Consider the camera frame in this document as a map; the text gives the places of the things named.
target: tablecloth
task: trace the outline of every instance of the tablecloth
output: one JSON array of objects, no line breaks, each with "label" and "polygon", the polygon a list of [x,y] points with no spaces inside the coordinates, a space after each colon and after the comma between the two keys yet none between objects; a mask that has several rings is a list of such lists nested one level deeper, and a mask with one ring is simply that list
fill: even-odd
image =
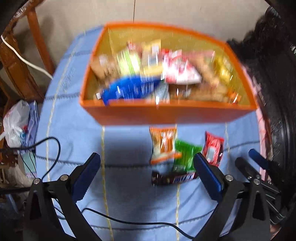
[{"label": "tablecloth", "polygon": [[[195,236],[217,205],[210,199],[199,179],[180,185],[152,186],[151,171],[168,172],[172,162],[150,165],[152,141],[149,126],[101,126],[80,105],[79,92],[92,48],[102,30],[98,27],[75,38],[58,65],[48,88],[39,121],[36,141],[55,136],[61,142],[61,156],[49,174],[57,180],[70,174],[97,152],[102,167],[90,185],[80,209],[90,207],[114,218],[133,222],[170,222]],[[239,180],[244,177],[234,165],[237,157],[250,160],[248,151],[260,151],[255,112],[229,123],[177,124],[178,138],[204,145],[205,131],[225,138],[220,169]],[[36,148],[37,174],[41,177],[53,164],[57,144],[48,141]],[[223,233],[234,220],[233,208]],[[168,226],[133,226],[116,223],[95,213],[83,213],[91,227],[104,241],[188,240]],[[67,222],[61,220],[66,233],[73,235]]]}]

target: pink fabric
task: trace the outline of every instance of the pink fabric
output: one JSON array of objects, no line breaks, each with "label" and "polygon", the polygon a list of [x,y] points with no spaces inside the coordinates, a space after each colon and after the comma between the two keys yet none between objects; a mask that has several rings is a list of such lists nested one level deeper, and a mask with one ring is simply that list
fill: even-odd
[{"label": "pink fabric", "polygon": [[[252,89],[253,95],[255,96],[255,100],[256,100],[258,93],[261,91],[261,86],[257,84],[255,77],[253,77],[253,79],[250,78],[250,76],[247,73],[247,69],[244,66],[242,66],[242,70],[249,82],[249,85]],[[262,111],[259,107],[256,110],[256,116],[257,116],[257,121],[258,121],[259,138],[260,138],[260,154],[264,158],[266,158],[266,156],[267,156],[266,144],[269,143],[269,141],[268,141],[268,135],[267,135],[266,127],[265,127],[266,123],[263,118]],[[260,168],[259,173],[261,174],[261,179],[264,180],[265,175],[266,175],[266,171],[263,170],[262,168]]]}]

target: red and white snack package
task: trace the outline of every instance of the red and white snack package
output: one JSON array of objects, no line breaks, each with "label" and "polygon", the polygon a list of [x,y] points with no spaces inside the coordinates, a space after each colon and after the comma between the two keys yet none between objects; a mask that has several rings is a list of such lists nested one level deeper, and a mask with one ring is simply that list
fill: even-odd
[{"label": "red and white snack package", "polygon": [[168,84],[187,85],[201,82],[201,75],[182,55],[182,50],[163,51],[162,79]]},{"label": "red and white snack package", "polygon": [[223,144],[224,138],[205,132],[205,145],[202,154],[210,165],[219,166],[223,154]]}]

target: storage box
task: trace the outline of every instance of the storage box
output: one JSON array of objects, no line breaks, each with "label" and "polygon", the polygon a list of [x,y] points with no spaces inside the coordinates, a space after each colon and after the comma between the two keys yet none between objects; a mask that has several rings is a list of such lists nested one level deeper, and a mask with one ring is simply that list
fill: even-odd
[{"label": "storage box", "polygon": [[242,96],[240,103],[170,100],[169,103],[160,102],[156,105],[144,99],[120,99],[111,100],[109,106],[105,106],[102,100],[93,99],[98,83],[88,65],[80,104],[100,124],[218,123],[232,121],[256,110],[257,103],[231,48],[225,42],[192,30],[152,23],[110,23],[104,27],[91,58],[100,54],[115,54],[126,47],[128,41],[141,43],[155,39],[161,39],[163,48],[183,51],[214,50],[227,57],[234,67],[231,88]]}]

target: silver bolt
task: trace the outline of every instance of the silver bolt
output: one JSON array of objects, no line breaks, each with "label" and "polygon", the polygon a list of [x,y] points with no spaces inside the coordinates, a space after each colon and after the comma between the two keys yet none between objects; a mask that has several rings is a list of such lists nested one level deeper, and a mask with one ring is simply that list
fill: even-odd
[{"label": "silver bolt", "polygon": [[231,175],[226,175],[225,178],[227,181],[230,181],[230,182],[233,181],[233,176]]},{"label": "silver bolt", "polygon": [[40,182],[40,178],[35,178],[33,181],[34,184],[38,184],[39,182]]},{"label": "silver bolt", "polygon": [[260,180],[259,179],[254,179],[253,181],[256,185],[259,185],[260,184]]},{"label": "silver bolt", "polygon": [[64,175],[62,175],[62,176],[60,177],[61,181],[67,181],[68,178],[69,178],[69,176],[66,175],[66,174],[64,174]]}]

